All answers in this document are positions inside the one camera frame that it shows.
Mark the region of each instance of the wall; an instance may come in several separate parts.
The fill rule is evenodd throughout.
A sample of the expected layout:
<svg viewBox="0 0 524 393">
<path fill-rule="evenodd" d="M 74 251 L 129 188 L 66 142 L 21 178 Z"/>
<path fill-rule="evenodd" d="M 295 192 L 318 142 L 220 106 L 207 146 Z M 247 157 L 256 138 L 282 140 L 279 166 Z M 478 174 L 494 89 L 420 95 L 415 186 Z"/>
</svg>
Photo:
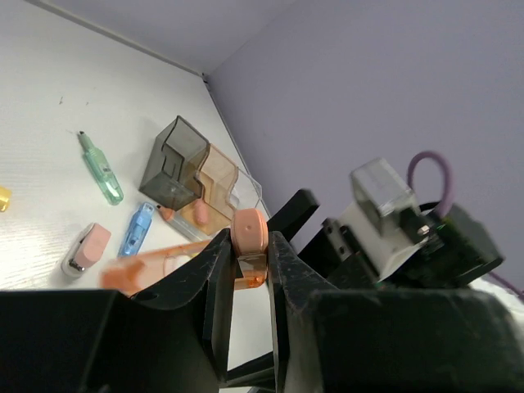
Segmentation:
<svg viewBox="0 0 524 393">
<path fill-rule="evenodd" d="M 300 187 L 322 203 L 305 244 L 351 201 L 348 173 L 376 156 L 405 173 L 443 152 L 457 200 L 524 287 L 524 2 L 300 0 L 210 77 L 215 100 L 276 211 Z M 431 164 L 421 201 L 440 195 Z"/>
<path fill-rule="evenodd" d="M 295 0 L 27 0 L 210 73 Z"/>
</svg>

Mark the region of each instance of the purple cable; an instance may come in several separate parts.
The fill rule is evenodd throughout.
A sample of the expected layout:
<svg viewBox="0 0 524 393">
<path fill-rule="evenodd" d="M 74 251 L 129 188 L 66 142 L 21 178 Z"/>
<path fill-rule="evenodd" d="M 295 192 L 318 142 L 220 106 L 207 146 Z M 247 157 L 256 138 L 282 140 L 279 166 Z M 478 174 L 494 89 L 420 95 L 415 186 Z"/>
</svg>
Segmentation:
<svg viewBox="0 0 524 393">
<path fill-rule="evenodd" d="M 439 165 L 440 171 L 444 176 L 444 191 L 442 192 L 442 198 L 434 209 L 435 213 L 442 218 L 446 216 L 451 210 L 454 199 L 454 183 L 451 165 L 443 155 L 436 151 L 428 150 L 421 151 L 415 157 L 413 157 L 408 166 L 408 186 L 413 189 L 413 175 L 415 173 L 415 167 L 417 166 L 418 162 L 426 158 L 434 160 Z"/>
<path fill-rule="evenodd" d="M 497 273 L 489 272 L 489 276 L 494 278 L 499 284 L 502 284 L 506 289 L 509 289 L 513 294 L 520 299 L 520 301 L 524 302 L 524 294 L 522 294 L 522 291 L 515 287 L 512 283 L 510 283 L 505 278 L 500 277 Z"/>
</svg>

